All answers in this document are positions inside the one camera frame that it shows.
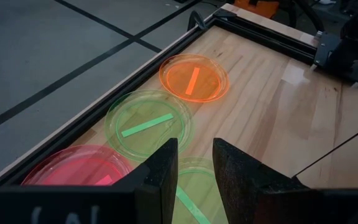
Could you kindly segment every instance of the plastic lid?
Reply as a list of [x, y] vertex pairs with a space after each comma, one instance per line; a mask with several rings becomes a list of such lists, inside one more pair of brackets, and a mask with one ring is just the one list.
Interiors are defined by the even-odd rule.
[[128, 174], [128, 161], [104, 146], [73, 146], [42, 161], [23, 185], [111, 185]]
[[213, 162], [199, 157], [178, 161], [179, 176], [172, 223], [228, 223]]
[[182, 152], [193, 137], [192, 114], [175, 96], [139, 90], [118, 99], [106, 116], [106, 137], [117, 152], [144, 161], [170, 138]]
[[227, 73], [220, 65], [192, 54], [166, 60], [160, 67], [160, 81], [175, 96], [197, 103], [217, 100], [229, 89]]

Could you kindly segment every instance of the cable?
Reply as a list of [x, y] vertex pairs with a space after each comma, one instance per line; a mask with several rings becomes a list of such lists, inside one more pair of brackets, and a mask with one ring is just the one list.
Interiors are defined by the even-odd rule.
[[[315, 6], [317, 3], [319, 3], [320, 1], [321, 1], [321, 0], [314, 1], [314, 2], [311, 3], [309, 6], [310, 6], [310, 7], [313, 7], [313, 6]], [[305, 13], [304, 11], [301, 11], [301, 13], [299, 13], [299, 15], [298, 15], [296, 18], [298, 19], [298, 18], [301, 17], [304, 13]]]

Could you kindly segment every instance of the gray floor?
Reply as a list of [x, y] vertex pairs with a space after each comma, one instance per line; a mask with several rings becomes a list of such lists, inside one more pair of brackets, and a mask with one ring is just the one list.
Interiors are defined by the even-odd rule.
[[[132, 35], [184, 6], [173, 0], [67, 2]], [[186, 32], [192, 10], [206, 17], [216, 7], [201, 2], [142, 40], [163, 49]], [[310, 24], [300, 27], [313, 33]], [[53, 0], [0, 0], [0, 116], [14, 114], [0, 124], [0, 170], [156, 54], [133, 42], [105, 57], [129, 41], [123, 35]], [[68, 74], [74, 78], [49, 91]], [[42, 97], [28, 104], [34, 96]]]

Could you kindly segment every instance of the orange petri dish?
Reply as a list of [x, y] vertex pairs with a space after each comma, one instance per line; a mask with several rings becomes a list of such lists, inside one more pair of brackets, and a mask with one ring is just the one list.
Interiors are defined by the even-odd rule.
[[165, 89], [186, 101], [214, 101], [229, 89], [226, 71], [215, 61], [201, 55], [170, 57], [161, 64], [159, 76]]
[[126, 158], [105, 146], [73, 146], [38, 164], [22, 185], [112, 185], [132, 168]]

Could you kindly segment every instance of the wooden board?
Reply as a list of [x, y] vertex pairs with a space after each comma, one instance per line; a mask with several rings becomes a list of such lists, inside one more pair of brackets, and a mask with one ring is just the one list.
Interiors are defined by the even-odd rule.
[[223, 9], [227, 11], [231, 11], [237, 14], [237, 16], [242, 17], [244, 19], [247, 19], [249, 21], [252, 21], [254, 23], [257, 23], [259, 25], [262, 25], [264, 27], [267, 27], [269, 29], [275, 30], [277, 32], [280, 32], [282, 34], [285, 34], [289, 37], [293, 37], [295, 39], [298, 39], [306, 44], [310, 44], [313, 46], [316, 46], [318, 41], [314, 39], [314, 37], [310, 34], [304, 33], [300, 30], [294, 29], [292, 27], [286, 26], [284, 24], [281, 24], [279, 22], [273, 21], [271, 19], [264, 18], [260, 15], [257, 15], [253, 12], [246, 11], [243, 9], [240, 9], [236, 6], [225, 4], [222, 6]]
[[[181, 156], [211, 159], [219, 137], [291, 177], [358, 132], [358, 88], [301, 62], [218, 27], [183, 53], [217, 61], [231, 87], [218, 101], [187, 102], [195, 137]], [[164, 90], [158, 75], [139, 89]], [[103, 125], [74, 144], [107, 145]]]
[[311, 188], [358, 188], [358, 136], [297, 177]]

